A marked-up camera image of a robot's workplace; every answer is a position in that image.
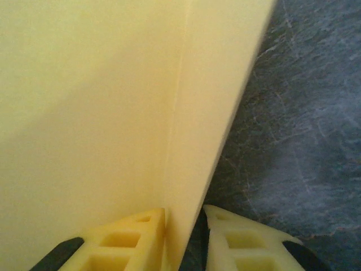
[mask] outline gray carpet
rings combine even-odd
[[[278,2],[205,203],[361,270],[361,0]]]

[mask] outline yellow foam board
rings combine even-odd
[[[176,270],[272,4],[0,2],[0,270],[157,207]]]
[[[164,209],[158,208],[90,229],[84,244],[60,271],[158,271],[165,235]]]
[[[304,270],[282,244],[302,244],[297,238],[216,206],[204,210],[210,229],[208,271]]]

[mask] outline black plastic piece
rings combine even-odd
[[[40,260],[30,271],[57,271],[84,244],[84,239],[75,237],[63,241]]]
[[[210,229],[208,228],[207,222],[207,215],[203,208],[199,214],[200,219],[200,234],[201,234],[201,257],[202,257],[202,270],[206,269],[207,266],[207,257],[208,257],[208,243],[209,243],[209,232]]]
[[[305,271],[332,271],[307,247],[292,241],[283,241],[282,244]]]

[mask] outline floor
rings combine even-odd
[[[361,0],[278,1],[205,203],[361,270]]]

